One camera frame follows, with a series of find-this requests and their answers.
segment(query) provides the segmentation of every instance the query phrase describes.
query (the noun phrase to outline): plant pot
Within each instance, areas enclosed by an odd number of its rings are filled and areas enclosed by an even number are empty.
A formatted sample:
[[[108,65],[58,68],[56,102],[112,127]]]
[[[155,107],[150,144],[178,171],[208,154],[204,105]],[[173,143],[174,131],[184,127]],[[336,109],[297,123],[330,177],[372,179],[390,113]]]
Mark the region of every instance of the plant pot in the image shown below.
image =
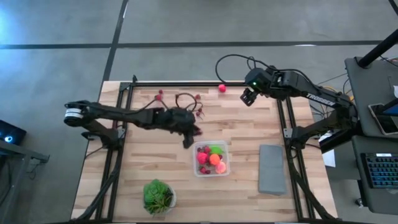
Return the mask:
[[[174,208],[175,204],[177,203],[177,194],[175,193],[173,188],[171,188],[169,185],[167,185],[167,186],[169,187],[169,190],[173,193],[173,198],[172,198],[172,201],[170,202],[169,209],[167,209],[164,212],[156,213],[154,215],[165,215],[165,214],[169,213]],[[144,205],[145,205],[145,200],[144,200],[144,198],[142,198],[142,206],[144,206]]]

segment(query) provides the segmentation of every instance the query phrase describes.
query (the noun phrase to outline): blue light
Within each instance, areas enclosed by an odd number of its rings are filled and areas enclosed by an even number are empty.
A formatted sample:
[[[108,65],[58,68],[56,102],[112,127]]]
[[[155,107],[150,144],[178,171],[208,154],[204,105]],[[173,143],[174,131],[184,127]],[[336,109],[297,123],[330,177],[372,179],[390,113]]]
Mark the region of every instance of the blue light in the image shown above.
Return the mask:
[[[8,143],[10,143],[12,141],[12,137],[11,136],[7,136],[4,138],[4,140]]]

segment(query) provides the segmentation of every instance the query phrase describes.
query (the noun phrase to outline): green plant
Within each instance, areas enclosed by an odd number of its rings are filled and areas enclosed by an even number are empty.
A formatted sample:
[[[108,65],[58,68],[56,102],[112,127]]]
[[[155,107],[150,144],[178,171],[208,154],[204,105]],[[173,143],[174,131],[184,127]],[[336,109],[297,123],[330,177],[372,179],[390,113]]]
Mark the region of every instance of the green plant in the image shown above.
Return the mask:
[[[173,192],[157,179],[144,186],[144,208],[155,215],[167,211],[172,203]]]

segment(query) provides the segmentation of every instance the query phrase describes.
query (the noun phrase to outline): keyboard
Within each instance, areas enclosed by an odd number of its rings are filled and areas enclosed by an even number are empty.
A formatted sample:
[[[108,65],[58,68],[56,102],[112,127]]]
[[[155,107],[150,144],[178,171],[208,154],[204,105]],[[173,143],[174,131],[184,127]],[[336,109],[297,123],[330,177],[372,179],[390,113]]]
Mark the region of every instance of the keyboard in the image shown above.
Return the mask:
[[[398,154],[362,154],[368,182],[374,189],[398,189]]]

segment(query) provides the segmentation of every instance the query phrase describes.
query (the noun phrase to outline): potted plant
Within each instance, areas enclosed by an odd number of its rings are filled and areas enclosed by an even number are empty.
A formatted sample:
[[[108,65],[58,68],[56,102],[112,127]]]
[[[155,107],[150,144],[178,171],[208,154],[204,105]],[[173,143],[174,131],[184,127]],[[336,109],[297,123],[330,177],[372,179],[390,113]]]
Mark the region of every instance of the potted plant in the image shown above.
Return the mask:
[[[177,202],[174,190],[160,180],[144,186],[144,209],[151,215],[169,212]]]

